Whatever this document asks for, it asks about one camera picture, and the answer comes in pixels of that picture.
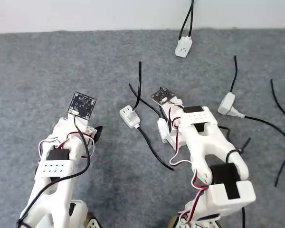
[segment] gray carpet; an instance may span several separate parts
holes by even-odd
[[[229,90],[233,55],[239,74],[236,108],[285,130],[269,79],[285,108],[285,30],[196,30],[186,59],[174,55],[177,31],[53,32],[0,35],[0,227],[14,227],[33,186],[37,144],[52,132],[74,91],[97,98],[90,124],[103,125],[92,167],[76,181],[75,199],[84,200],[104,228],[165,228],[170,217],[192,200],[192,172],[160,165],[137,130],[129,129],[119,109],[133,105],[128,88],[136,87],[142,61],[142,96],[160,86],[174,91],[185,105],[208,106],[220,125],[232,129],[241,146],[257,200],[247,206],[247,227],[285,228],[285,170],[278,188],[276,173],[285,157],[285,138],[251,120],[222,116],[218,105]],[[157,116],[140,104],[142,128],[165,160]],[[181,157],[188,158],[186,148]],[[241,227],[241,213],[221,219],[224,228]]]

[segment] black circuit board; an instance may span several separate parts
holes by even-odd
[[[96,99],[87,95],[75,92],[68,113],[89,120],[96,103]]]
[[[163,105],[164,103],[170,101],[176,94],[171,92],[166,87],[162,87],[159,91],[151,96],[152,100],[155,101],[159,105]]]

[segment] white plug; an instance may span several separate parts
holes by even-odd
[[[175,49],[175,55],[185,58],[188,55],[191,46],[192,46],[191,37],[182,37],[177,43],[177,47]]]
[[[130,128],[138,128],[141,123],[140,118],[135,111],[132,111],[132,107],[129,105],[119,110],[119,115]]]
[[[232,92],[227,93],[219,105],[218,112],[223,115],[231,115],[244,118],[245,115],[240,113],[237,109],[233,107],[235,98],[236,96]]]

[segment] white wall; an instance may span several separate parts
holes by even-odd
[[[0,33],[180,29],[190,0],[0,0]],[[285,0],[196,0],[194,27],[285,28]]]

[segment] black cable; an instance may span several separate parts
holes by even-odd
[[[26,228],[32,228],[29,224],[26,224],[25,222],[21,222],[21,226],[25,226]]]
[[[274,97],[275,103],[278,106],[278,108],[281,110],[281,112],[285,115],[285,110],[281,107],[281,105],[279,104],[277,97],[276,97],[276,93],[275,93],[275,89],[274,89],[274,82],[273,79],[270,80],[270,84],[271,84],[271,92],[272,92],[272,96]]]
[[[159,108],[160,108],[162,117],[165,119],[165,121],[168,121],[168,118],[166,117],[166,114],[164,113],[164,111],[160,105],[159,105]]]
[[[137,95],[137,99],[136,99],[136,104],[134,106],[134,108],[132,109],[132,111],[135,110],[135,108],[137,108],[139,101],[141,99],[141,93],[142,93],[142,62],[139,62],[139,73],[138,73],[138,95]]]
[[[246,226],[246,212],[245,212],[244,207],[242,207],[242,221],[243,221],[243,228],[245,228],[245,226]]]
[[[281,168],[280,168],[280,170],[279,170],[279,172],[278,172],[278,174],[276,176],[275,187],[277,187],[277,184],[279,182],[279,178],[280,178],[280,175],[282,173],[282,170],[283,170],[284,166],[285,166],[285,160],[283,161],[282,166],[281,166]]]
[[[233,81],[232,81],[232,85],[231,85],[231,88],[230,88],[230,92],[232,92],[233,90],[233,86],[236,82],[236,79],[237,79],[237,76],[238,76],[238,62],[237,62],[237,56],[234,56],[234,65],[235,65],[235,68],[236,68],[236,73],[234,75],[234,78],[233,78]]]
[[[190,21],[190,30],[188,34],[189,37],[191,37],[192,26],[193,26],[193,5],[194,5],[194,0],[191,0],[191,21]]]
[[[249,120],[255,120],[255,121],[259,121],[259,122],[262,122],[262,123],[264,123],[264,124],[267,124],[267,125],[269,125],[269,126],[275,128],[275,129],[278,130],[283,136],[285,136],[285,132],[283,132],[280,128],[278,128],[277,126],[275,126],[274,124],[272,124],[272,123],[270,123],[270,122],[268,122],[268,121],[266,121],[266,120],[262,120],[262,119],[250,117],[250,116],[247,116],[247,115],[245,115],[245,118],[246,118],[246,119],[249,119]]]
[[[83,144],[85,146],[85,152],[86,152],[86,167],[78,172],[78,173],[75,173],[75,174],[72,174],[70,176],[66,176],[66,177],[62,177],[62,178],[59,178],[57,180],[54,180],[52,181],[51,183],[47,184],[43,189],[40,190],[40,192],[36,195],[36,197],[31,201],[31,203],[29,204],[29,206],[26,208],[25,212],[23,213],[23,216],[18,220],[17,224],[18,224],[18,228],[21,227],[21,225],[23,224],[23,219],[25,219],[25,217],[28,215],[28,212],[29,210],[32,208],[32,206],[36,203],[36,201],[39,199],[39,197],[42,195],[43,192],[45,192],[45,190],[47,190],[49,187],[53,186],[54,184],[58,183],[58,182],[61,182],[61,181],[64,181],[64,180],[68,180],[68,179],[71,179],[71,178],[74,178],[74,177],[78,177],[80,175],[82,175],[83,173],[85,173],[89,166],[90,166],[90,153],[89,153],[89,148],[86,144],[86,141],[85,141],[85,138],[84,138],[84,135],[82,134],[82,132],[80,131],[80,129],[77,127],[77,124],[76,124],[76,116],[74,115],[74,125],[83,141]]]
[[[234,153],[234,152],[238,152],[238,153],[239,153],[238,149],[234,149],[234,150],[229,151],[229,153],[228,153],[227,156],[226,156],[225,163],[228,163],[229,156],[230,156],[232,153]]]
[[[251,138],[248,138],[248,140],[246,141],[246,143],[244,144],[243,146],[243,149],[248,145],[248,143],[250,142]],[[233,153],[233,152],[239,152],[237,149],[235,150],[231,150],[227,156],[226,156],[226,163],[228,163],[228,159],[229,159],[229,156]],[[243,228],[245,228],[246,226],[246,213],[245,213],[245,208],[242,207],[242,223],[243,223]]]
[[[186,18],[185,18],[185,21],[184,21],[182,27],[181,27],[180,34],[179,34],[179,40],[181,39],[182,32],[183,32],[183,30],[184,30],[184,28],[185,28],[185,25],[186,25],[186,23],[187,23],[188,17],[189,17],[189,15],[190,15],[190,13],[192,12],[192,13],[191,13],[190,31],[189,31],[189,36],[191,36],[192,25],[193,25],[193,5],[194,5],[194,0],[192,0],[192,2],[191,2],[190,9],[189,9],[189,11],[188,11],[188,13],[187,13],[187,16],[186,16]]]
[[[151,145],[151,142],[150,142],[148,136],[146,135],[146,133],[145,133],[140,127],[138,127],[137,129],[138,129],[139,132],[143,135],[144,139],[145,139],[146,142],[148,143],[148,146],[149,146],[151,152],[152,152],[153,155],[156,157],[156,159],[157,159],[164,167],[166,167],[166,168],[169,169],[169,170],[174,171],[174,169],[171,168],[169,165],[167,165],[165,162],[163,162],[162,159],[158,156],[158,154],[154,151],[154,149],[153,149],[153,147],[152,147],[152,145]]]
[[[231,132],[231,129],[228,128],[228,127],[224,127],[224,126],[218,126],[218,127],[221,128],[221,129],[227,130],[226,138],[227,138],[228,142],[232,143],[232,141],[231,141],[231,139],[230,139],[230,132]]]
[[[137,93],[134,91],[134,89],[133,89],[133,87],[132,87],[132,85],[131,85],[130,83],[129,83],[129,87],[130,87],[132,93],[133,93],[136,97],[138,97],[138,96],[137,96]],[[144,101],[141,97],[140,97],[139,99],[140,99],[140,101],[143,102],[146,106],[148,106],[148,107],[151,108],[154,112],[156,112],[156,114],[161,118],[161,114],[160,114],[154,107],[152,107],[150,104],[148,104],[146,101]]]

